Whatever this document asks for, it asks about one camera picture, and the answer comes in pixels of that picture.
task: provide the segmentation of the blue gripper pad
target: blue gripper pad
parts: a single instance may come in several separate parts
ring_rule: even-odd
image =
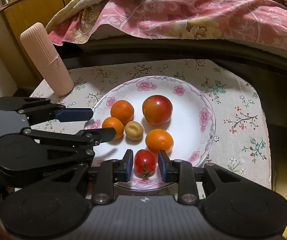
[[[160,170],[160,174],[162,176],[162,181],[166,182],[166,162],[162,157],[162,153],[158,153],[158,166]]]
[[[60,122],[88,121],[93,117],[90,108],[65,108],[56,114],[56,119]]]
[[[133,151],[132,150],[127,150],[123,160],[125,160],[126,163],[127,163],[125,177],[126,177],[126,181],[128,182],[128,181],[130,181],[132,167],[133,167]]]

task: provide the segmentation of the table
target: table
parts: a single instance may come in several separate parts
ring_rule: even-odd
[[[215,138],[205,161],[271,188],[268,130],[259,96],[251,84],[230,71],[210,60],[180,59],[79,68],[69,72],[75,82],[69,95],[56,96],[43,80],[31,96],[47,97],[52,103],[66,107],[92,108],[105,93],[134,78],[162,75],[189,82],[208,97],[216,117]],[[85,122],[51,120],[32,128],[74,134],[84,125]],[[200,198],[204,198],[201,184],[197,186]],[[148,193],[176,196],[177,190],[174,184]],[[115,193],[133,194],[133,191],[115,187]]]

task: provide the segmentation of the cherry tomato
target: cherry tomato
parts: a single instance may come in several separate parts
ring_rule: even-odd
[[[154,95],[143,102],[142,113],[149,124],[160,125],[169,121],[172,103],[164,96]]]
[[[143,178],[151,176],[156,169],[156,159],[148,150],[139,150],[134,156],[134,170]]]

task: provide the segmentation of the orange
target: orange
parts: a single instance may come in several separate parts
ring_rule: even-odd
[[[126,100],[119,100],[113,104],[110,115],[119,119],[123,124],[127,124],[133,119],[133,106]]]
[[[102,128],[108,128],[108,127],[112,127],[116,130],[116,136],[114,137],[114,140],[119,139],[123,135],[124,130],[123,124],[117,118],[115,117],[106,118],[102,123]]]
[[[149,151],[154,154],[157,154],[160,150],[165,150],[168,154],[172,150],[174,140],[167,131],[154,129],[147,134],[146,145]]]

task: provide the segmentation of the white plate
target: white plate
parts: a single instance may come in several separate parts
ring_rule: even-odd
[[[152,95],[163,95],[173,105],[169,122],[159,126],[149,125],[142,114],[142,103]],[[190,161],[199,166],[206,158],[214,140],[216,122],[214,111],[207,98],[193,85],[172,77],[148,76],[125,82],[109,91],[93,108],[93,119],[85,123],[84,129],[101,128],[102,122],[110,117],[110,108],[118,100],[127,100],[134,107],[134,121],[144,128],[142,140],[129,140],[125,134],[122,138],[95,147],[93,166],[99,166],[104,160],[121,159],[127,149],[135,155],[140,149],[146,149],[145,138],[155,128],[167,130],[174,147],[170,159]],[[161,180],[159,168],[149,179],[137,177],[134,172],[127,183],[118,186],[130,190],[148,191],[168,185]]]

